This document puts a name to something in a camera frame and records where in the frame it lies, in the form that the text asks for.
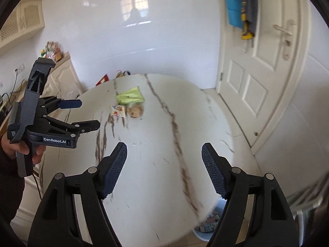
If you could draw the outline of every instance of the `white tile wall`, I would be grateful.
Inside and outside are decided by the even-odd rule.
[[[290,195],[329,171],[329,29],[312,5],[312,34],[296,94],[275,131],[256,153]]]
[[[15,88],[15,90],[17,90],[17,88],[20,87],[22,79],[28,78],[36,59],[37,54],[32,40],[28,40],[0,56],[0,82],[3,83],[3,87],[0,88],[0,94],[7,92],[10,95],[16,78],[14,70],[24,64],[25,70],[17,77]]]
[[[121,0],[42,0],[46,27],[34,38],[37,54],[48,40],[60,42],[87,88],[118,70],[215,87],[218,0],[147,1],[147,16],[132,13],[125,21]]]

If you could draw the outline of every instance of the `lattice cabinet door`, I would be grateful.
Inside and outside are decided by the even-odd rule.
[[[23,22],[21,20],[20,5],[18,5],[0,29],[0,47],[14,41],[22,35]]]
[[[20,8],[25,34],[44,27],[41,0],[21,3]]]
[[[57,96],[58,93],[59,93],[59,91],[58,91],[53,79],[51,77],[48,77],[47,83],[43,89],[43,93],[42,93],[41,97]]]

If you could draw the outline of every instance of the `electrical outlet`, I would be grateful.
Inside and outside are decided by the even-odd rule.
[[[14,69],[14,74],[15,74],[15,76],[16,76],[16,74],[17,74],[17,75],[20,74],[23,70],[25,70],[25,66],[24,66],[24,64],[22,63],[22,65],[20,65],[19,68]]]

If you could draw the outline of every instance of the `blue towel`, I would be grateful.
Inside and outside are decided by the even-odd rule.
[[[238,28],[243,28],[241,20],[241,0],[226,0],[229,23]]]

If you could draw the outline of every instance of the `hanging cloth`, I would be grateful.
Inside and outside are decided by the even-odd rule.
[[[253,39],[256,33],[258,0],[241,0],[242,39]]]
[[[230,25],[242,29],[241,0],[226,0],[226,7]]]

